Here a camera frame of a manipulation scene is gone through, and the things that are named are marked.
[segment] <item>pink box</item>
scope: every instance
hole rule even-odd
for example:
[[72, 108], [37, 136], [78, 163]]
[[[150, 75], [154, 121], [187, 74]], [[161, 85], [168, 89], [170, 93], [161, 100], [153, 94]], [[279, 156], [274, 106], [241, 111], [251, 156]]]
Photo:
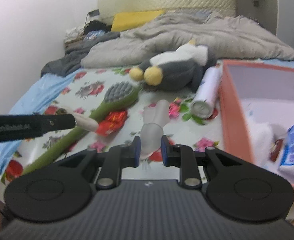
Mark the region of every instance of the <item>pink box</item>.
[[[244, 116], [250, 104], [257, 122], [268, 122], [287, 133], [294, 125], [294, 69], [224, 60], [219, 90], [225, 150], [248, 162], [254, 155]], [[281, 156], [268, 169], [286, 178], [294, 187], [294, 176], [278, 171]]]

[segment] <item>bed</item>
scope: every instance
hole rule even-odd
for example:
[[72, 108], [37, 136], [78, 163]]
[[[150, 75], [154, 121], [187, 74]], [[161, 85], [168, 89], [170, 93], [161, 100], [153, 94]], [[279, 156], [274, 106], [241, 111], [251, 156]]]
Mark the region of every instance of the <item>bed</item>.
[[[219, 13], [222, 17], [234, 17], [236, 15], [236, 0], [98, 0], [98, 7], [101, 20], [107, 24], [112, 22], [115, 14], [127, 11], [157, 9], [175, 11], [183, 8], [208, 10], [211, 13]], [[294, 68], [294, 61], [278, 59], [263, 61], [272, 65]], [[222, 60], [219, 60], [217, 67], [221, 67], [222, 63]], [[132, 82], [128, 72], [133, 65], [111, 64], [105, 68], [100, 68], [99, 65], [95, 68], [81, 68], [66, 77], [45, 74], [15, 104], [10, 114], [44, 112], [54, 114], [59, 108], [69, 107], [80, 114], [89, 115], [91, 110], [101, 103], [104, 94], [112, 84], [122, 81]], [[80, 91], [85, 91], [89, 85], [93, 87], [90, 93], [80, 93]], [[166, 99], [170, 103], [179, 102], [180, 105], [184, 105], [184, 111], [174, 113], [170, 123], [164, 128], [164, 133], [172, 144], [186, 144], [199, 151], [202, 151], [205, 146], [214, 145], [223, 150], [224, 140], [219, 101], [216, 104], [217, 116], [211, 120], [198, 122], [197, 120], [188, 120], [185, 117], [189, 112], [189, 104], [192, 98], [193, 93], [188, 89], [178, 92], [143, 90], [139, 95], [138, 102], [128, 109], [129, 117], [119, 132], [108, 137], [89, 133], [70, 147], [58, 160], [88, 147], [104, 152], [114, 145], [130, 144], [134, 136], [139, 135], [143, 125], [143, 108], [146, 106], [153, 107], [154, 103], [160, 99]], [[2, 199], [6, 185], [13, 178], [19, 176], [27, 164], [32, 163], [68, 132], [69, 130], [49, 132], [41, 138], [1, 143], [0, 199]], [[206, 181], [202, 168], [200, 167], [199, 170], [202, 179]], [[151, 157], [142, 161], [138, 168], [124, 169], [122, 178], [179, 179], [179, 169], [175, 167], [164, 168], [160, 152], [154, 152]]]

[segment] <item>green toothbrush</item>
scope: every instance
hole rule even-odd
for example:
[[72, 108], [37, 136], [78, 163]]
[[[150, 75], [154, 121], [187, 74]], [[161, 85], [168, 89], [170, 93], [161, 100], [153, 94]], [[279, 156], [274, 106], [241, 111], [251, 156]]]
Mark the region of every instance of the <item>green toothbrush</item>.
[[[112, 85], [106, 92], [104, 100], [91, 114], [90, 118], [101, 122], [112, 111], [118, 111], [129, 107], [138, 99], [139, 87], [134, 87], [129, 82], [121, 82]], [[30, 165], [26, 166], [23, 174], [40, 169], [55, 161], [62, 152], [77, 140], [84, 137], [88, 131], [75, 127], [50, 147], [44, 154]]]

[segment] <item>black device arm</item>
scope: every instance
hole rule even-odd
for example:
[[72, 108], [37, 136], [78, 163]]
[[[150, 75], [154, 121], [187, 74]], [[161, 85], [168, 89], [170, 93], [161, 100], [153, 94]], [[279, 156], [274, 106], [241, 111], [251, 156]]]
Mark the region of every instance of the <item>black device arm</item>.
[[72, 114], [0, 115], [0, 142], [43, 136], [49, 131], [75, 127]]
[[121, 169], [137, 167], [139, 156], [140, 138], [136, 136], [130, 146], [115, 146], [106, 153], [86, 149], [23, 175], [5, 190], [7, 213], [37, 223], [71, 217], [88, 204], [97, 190], [117, 187]]
[[164, 165], [179, 167], [189, 181], [198, 179], [194, 166], [203, 166], [208, 203], [231, 219], [261, 223], [286, 218], [293, 204], [294, 190], [287, 180], [215, 147], [193, 152], [188, 146], [170, 145], [163, 136], [161, 151]]

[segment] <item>gray cloth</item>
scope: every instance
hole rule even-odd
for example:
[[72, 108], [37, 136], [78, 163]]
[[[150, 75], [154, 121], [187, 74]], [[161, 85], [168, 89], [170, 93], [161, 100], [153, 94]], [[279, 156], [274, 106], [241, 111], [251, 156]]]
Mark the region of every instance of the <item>gray cloth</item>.
[[87, 56], [90, 49], [102, 41], [108, 41], [118, 38], [119, 32], [106, 33], [95, 40], [84, 41], [81, 44], [69, 48], [66, 55], [60, 59], [48, 62], [41, 70], [40, 76], [46, 73], [52, 73], [57, 76], [65, 77], [81, 67], [80, 60]]
[[218, 58], [278, 58], [294, 60], [294, 49], [254, 21], [238, 16], [222, 19], [212, 13], [206, 20], [183, 13], [166, 13], [120, 38], [92, 47], [82, 59], [85, 68], [140, 64], [175, 51], [189, 40], [211, 48]]
[[161, 65], [163, 80], [157, 87], [164, 91], [178, 91], [189, 84], [195, 74], [204, 75], [203, 68], [193, 59], [182, 62], [169, 62]]
[[208, 48], [207, 52], [207, 64], [203, 67], [196, 67], [194, 74], [192, 76], [189, 87], [193, 93], [196, 93], [197, 89], [200, 86], [201, 80], [204, 77], [205, 72], [208, 68], [215, 66], [217, 63], [216, 54], [212, 51], [211, 48]]

